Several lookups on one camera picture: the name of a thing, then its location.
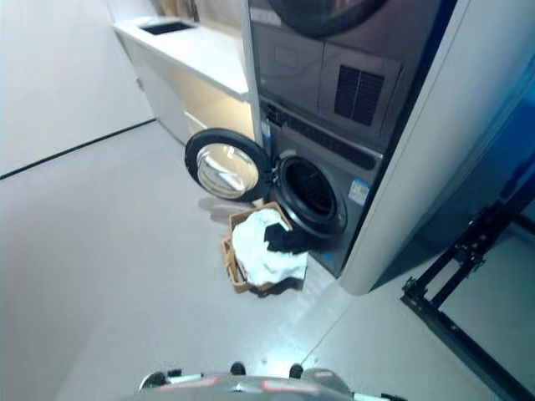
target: metal stand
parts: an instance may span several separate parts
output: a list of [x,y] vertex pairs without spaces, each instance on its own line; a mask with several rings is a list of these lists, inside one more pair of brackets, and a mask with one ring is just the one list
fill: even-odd
[[[527,162],[519,165],[512,179],[507,182],[502,196],[511,196],[520,176],[527,172],[534,160],[535,152]],[[401,301],[410,307],[463,362],[504,399],[535,400],[535,397],[445,313],[440,312],[439,307],[471,272],[485,263],[485,254],[509,224],[517,223],[535,235],[535,222],[522,215],[523,210],[533,199],[535,199],[535,172],[507,202],[497,201],[492,206],[484,208],[420,278],[409,279],[403,287],[405,295],[401,298]],[[430,301],[427,300],[425,298],[427,286],[453,259],[459,263],[458,270]]]

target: washing machine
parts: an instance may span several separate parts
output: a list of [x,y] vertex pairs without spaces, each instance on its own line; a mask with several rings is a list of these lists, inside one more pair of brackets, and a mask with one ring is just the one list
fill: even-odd
[[186,144],[191,177],[230,201],[277,201],[306,233],[311,255],[339,277],[382,155],[262,102],[264,146],[229,129],[205,129]]

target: clothes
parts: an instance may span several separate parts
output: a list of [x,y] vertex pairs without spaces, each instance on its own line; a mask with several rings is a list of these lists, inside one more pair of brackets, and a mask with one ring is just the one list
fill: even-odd
[[309,249],[307,236],[303,231],[286,231],[280,224],[266,227],[264,241],[269,242],[268,251],[291,252],[295,255]]
[[281,282],[288,277],[303,280],[307,269],[307,252],[292,255],[268,250],[264,233],[273,224],[284,225],[281,215],[273,209],[262,209],[252,213],[232,232],[236,259],[247,272],[247,281],[255,286]]

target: door glass window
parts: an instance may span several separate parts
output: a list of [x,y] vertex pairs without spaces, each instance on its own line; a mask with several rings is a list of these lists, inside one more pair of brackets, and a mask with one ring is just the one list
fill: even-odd
[[236,199],[258,183],[251,158],[234,146],[209,144],[197,154],[197,177],[202,186],[226,199]]

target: washing machine door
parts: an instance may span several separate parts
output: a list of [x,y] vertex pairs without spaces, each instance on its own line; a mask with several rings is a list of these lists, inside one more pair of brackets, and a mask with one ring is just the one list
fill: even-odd
[[268,1],[290,28],[310,38],[327,38],[360,25],[388,0]]
[[205,190],[230,201],[255,201],[273,186],[273,166],[252,140],[229,129],[204,129],[186,144],[186,168]]

